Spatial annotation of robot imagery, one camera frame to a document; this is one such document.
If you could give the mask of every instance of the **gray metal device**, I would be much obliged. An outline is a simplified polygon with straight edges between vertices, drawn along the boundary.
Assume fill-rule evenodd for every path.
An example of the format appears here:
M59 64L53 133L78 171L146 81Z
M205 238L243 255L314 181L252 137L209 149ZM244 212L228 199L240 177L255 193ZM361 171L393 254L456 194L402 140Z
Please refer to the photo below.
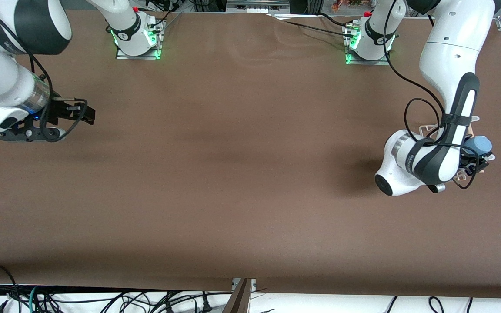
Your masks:
M289 0L227 0L225 12L290 14Z

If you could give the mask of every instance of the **white floor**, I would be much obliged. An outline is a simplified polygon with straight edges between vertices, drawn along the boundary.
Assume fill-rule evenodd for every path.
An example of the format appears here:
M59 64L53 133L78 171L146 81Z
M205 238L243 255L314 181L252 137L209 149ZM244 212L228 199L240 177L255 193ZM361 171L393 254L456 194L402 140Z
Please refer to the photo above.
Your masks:
M82 301L90 299L109 299L118 293L77 293L56 295L57 300ZM200 295L201 292L183 293L183 295ZM148 293L151 302L156 302L165 293ZM297 295L286 293L253 293L250 313L384 313L390 303L391 296L345 296L345 295ZM7 298L0 296L0 304ZM221 312L221 307L229 299L229 295L208 297L209 303L215 307L215 312ZM465 313L467 298L442 297L446 313ZM62 303L60 305L64 313L99 313L108 301L97 303ZM112 305L107 313L118 313L122 301ZM201 298L197 299L198 312L202 308ZM193 313L195 303L192 300L185 301L173 307L175 313ZM28 308L23 305L23 313L28 313ZM4 313L18 312L16 301L10 301ZM125 309L125 313L144 313L143 309L133 305ZM428 297L398 297L391 313L433 313L428 305ZM501 299L475 299L471 307L471 313L501 313Z

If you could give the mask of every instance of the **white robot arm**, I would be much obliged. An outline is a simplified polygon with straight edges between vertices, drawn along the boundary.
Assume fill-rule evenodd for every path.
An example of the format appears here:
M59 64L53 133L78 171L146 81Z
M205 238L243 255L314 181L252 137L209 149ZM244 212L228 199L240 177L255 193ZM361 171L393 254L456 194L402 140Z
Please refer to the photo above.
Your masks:
M400 20L401 8L397 7L404 5L402 0L380 3L387 10L378 10L377 6L371 19L382 14L389 16L388 21ZM421 56L420 70L442 95L444 115L436 142L408 130L400 130L386 141L384 161L375 180L388 196L401 196L425 185L437 193L457 173L462 150L458 146L464 143L479 92L475 64L495 12L493 0L409 0L409 4L421 13L430 12L436 20ZM389 26L387 40L395 31ZM375 27L378 33L384 33L384 25L380 32L380 18L372 25ZM356 52L376 58L382 51L384 56L383 42L379 43L373 48L375 52L362 53L360 46Z
M141 55L155 46L157 41L151 24L155 22L154 17L135 12L128 0L88 2L104 15L115 42L125 54ZM1 140L57 141L66 135L56 128L40 133L40 129L32 125L42 117L48 105L51 107L46 109L48 122L54 125L60 117L74 120L79 117L80 110L73 109L78 106L66 105L66 100L58 98L57 93L50 95L48 84L14 60L15 55L26 53L59 54L67 47L71 36L71 27L59 0L0 0ZM87 107L82 115L83 121L94 122L93 109ZM19 130L17 126L22 123L25 127Z

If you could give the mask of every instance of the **brown tabletop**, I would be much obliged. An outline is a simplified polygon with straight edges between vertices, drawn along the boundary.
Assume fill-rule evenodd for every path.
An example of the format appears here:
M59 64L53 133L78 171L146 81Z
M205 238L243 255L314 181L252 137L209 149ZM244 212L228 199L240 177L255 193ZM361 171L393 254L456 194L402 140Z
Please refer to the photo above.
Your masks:
M0 141L0 264L19 283L210 290L256 277L271 292L501 297L494 26L474 128L497 160L469 190L389 198L374 184L384 142L427 95L387 66L346 65L339 36L262 14L182 14L161 60L115 60L98 12L68 16L68 49L40 60L96 123L56 144ZM392 52L425 84L429 32L404 20ZM433 119L412 109L411 123Z

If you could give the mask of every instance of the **light blue cylinder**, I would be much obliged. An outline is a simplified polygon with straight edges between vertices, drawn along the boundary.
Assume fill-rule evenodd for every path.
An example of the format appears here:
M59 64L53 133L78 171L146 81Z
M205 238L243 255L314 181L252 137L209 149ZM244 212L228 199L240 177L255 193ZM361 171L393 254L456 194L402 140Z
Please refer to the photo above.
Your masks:
M486 136L475 136L469 138L463 145L474 149L479 155L487 154L492 151L492 143Z

